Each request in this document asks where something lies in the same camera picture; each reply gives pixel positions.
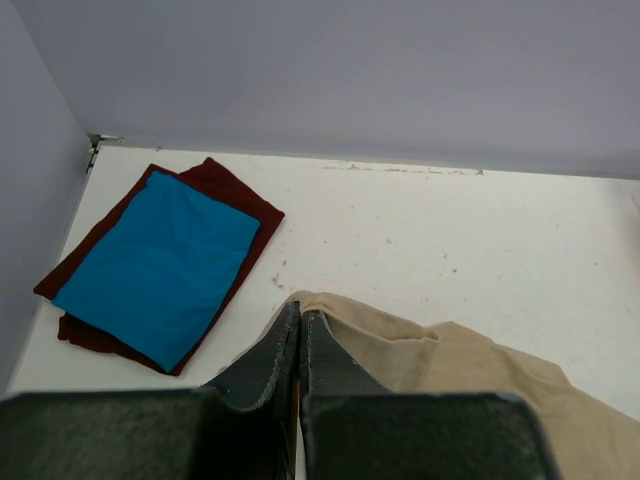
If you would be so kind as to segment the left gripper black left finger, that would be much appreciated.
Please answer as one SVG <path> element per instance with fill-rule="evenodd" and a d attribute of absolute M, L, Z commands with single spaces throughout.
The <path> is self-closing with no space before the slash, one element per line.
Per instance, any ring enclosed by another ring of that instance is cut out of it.
<path fill-rule="evenodd" d="M 24 393 L 1 403 L 4 479 L 292 479 L 300 312 L 190 389 Z"/>

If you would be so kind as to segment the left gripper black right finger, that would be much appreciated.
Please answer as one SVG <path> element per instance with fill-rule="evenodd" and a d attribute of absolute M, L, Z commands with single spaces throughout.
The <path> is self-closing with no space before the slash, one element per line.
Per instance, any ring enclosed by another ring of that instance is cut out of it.
<path fill-rule="evenodd" d="M 300 422 L 310 479 L 558 479 L 541 423 L 501 392 L 398 394 L 301 320 Z"/>

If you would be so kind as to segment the beige t shirt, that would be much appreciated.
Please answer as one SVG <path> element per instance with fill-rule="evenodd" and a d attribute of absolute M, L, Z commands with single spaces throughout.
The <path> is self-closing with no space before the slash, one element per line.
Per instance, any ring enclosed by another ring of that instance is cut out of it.
<path fill-rule="evenodd" d="M 638 478 L 638 421 L 572 386 L 556 364 L 454 322 L 423 327 L 330 293 L 292 298 L 324 313 L 341 346 L 392 391 L 516 394 L 542 421 L 565 478 Z"/>

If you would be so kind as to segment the blue folded t shirt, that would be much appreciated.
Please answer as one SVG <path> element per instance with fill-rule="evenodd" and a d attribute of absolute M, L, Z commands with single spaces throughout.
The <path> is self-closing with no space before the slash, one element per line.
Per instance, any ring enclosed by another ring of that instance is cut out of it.
<path fill-rule="evenodd" d="M 154 172 L 52 303 L 169 372 L 205 333 L 259 227 Z"/>

